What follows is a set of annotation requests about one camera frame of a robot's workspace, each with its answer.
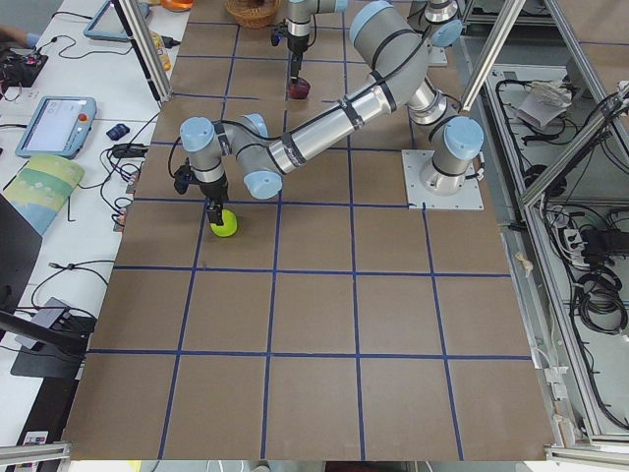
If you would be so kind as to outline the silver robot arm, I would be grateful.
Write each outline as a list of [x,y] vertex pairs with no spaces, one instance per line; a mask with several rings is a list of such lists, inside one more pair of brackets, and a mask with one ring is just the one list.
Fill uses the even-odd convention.
[[189,187],[199,187],[208,200],[208,221],[224,225],[228,179],[223,157],[234,156],[252,197],[268,200],[280,193],[285,175],[375,118],[405,107],[415,124],[429,129],[435,145],[420,172],[423,186],[438,196],[456,194],[485,135],[477,121],[455,112],[429,81],[429,48],[446,35],[446,27],[420,34],[392,4],[371,1],[350,26],[352,44],[371,69],[358,89],[279,137],[268,135],[259,114],[236,121],[187,119],[180,127],[187,158],[171,174],[175,190],[185,194]]
[[[303,56],[316,40],[316,16],[344,13],[349,1],[289,1],[286,18],[272,27],[270,42],[277,46],[287,41],[289,84],[300,79]],[[413,1],[409,14],[403,19],[411,32],[426,38],[431,46],[445,48],[460,35],[463,23],[457,1]]]

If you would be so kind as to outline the person hand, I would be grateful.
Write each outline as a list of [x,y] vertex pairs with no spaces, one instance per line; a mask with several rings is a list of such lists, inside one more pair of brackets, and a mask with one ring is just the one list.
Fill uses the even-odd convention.
[[28,46],[28,33],[23,29],[0,25],[0,41],[1,42],[14,42],[20,44],[22,47]]

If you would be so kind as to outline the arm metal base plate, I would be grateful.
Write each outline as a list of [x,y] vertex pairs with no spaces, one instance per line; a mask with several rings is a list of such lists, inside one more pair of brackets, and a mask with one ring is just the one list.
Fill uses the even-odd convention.
[[433,150],[403,149],[402,167],[409,209],[470,210],[484,209],[480,181],[473,161],[466,173],[443,176],[433,167]]
[[448,63],[445,48],[439,45],[440,37],[441,34],[435,32],[428,39],[429,65],[431,67],[446,67]]

